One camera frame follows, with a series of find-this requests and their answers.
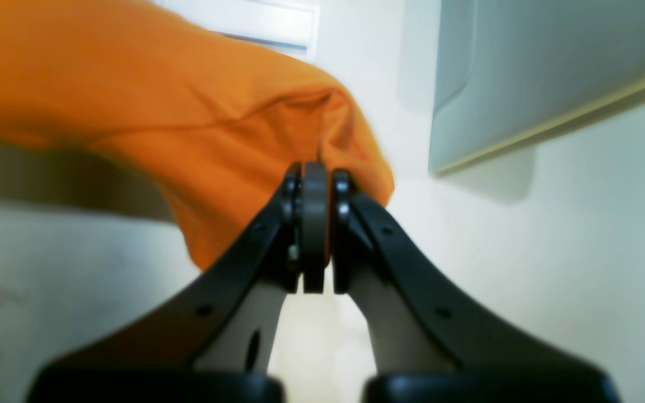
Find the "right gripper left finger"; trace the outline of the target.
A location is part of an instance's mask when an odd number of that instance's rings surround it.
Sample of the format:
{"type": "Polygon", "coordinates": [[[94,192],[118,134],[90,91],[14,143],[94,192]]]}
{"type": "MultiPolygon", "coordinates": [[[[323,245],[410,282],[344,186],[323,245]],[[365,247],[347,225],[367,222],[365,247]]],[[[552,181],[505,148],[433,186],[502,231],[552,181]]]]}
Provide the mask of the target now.
{"type": "Polygon", "coordinates": [[[28,402],[284,402],[267,373],[285,298],[324,290],[326,169],[294,163],[207,272],[151,313],[46,365],[28,402]]]}

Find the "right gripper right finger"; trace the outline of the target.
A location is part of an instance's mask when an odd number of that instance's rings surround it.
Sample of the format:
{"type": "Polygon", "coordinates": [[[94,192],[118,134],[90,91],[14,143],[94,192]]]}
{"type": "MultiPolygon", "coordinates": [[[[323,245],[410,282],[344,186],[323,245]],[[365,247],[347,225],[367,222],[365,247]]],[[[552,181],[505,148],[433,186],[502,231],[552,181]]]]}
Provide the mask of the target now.
{"type": "Polygon", "coordinates": [[[513,326],[437,269],[348,171],[331,179],[334,290],[367,321],[365,402],[619,402],[594,364],[513,326]]]}

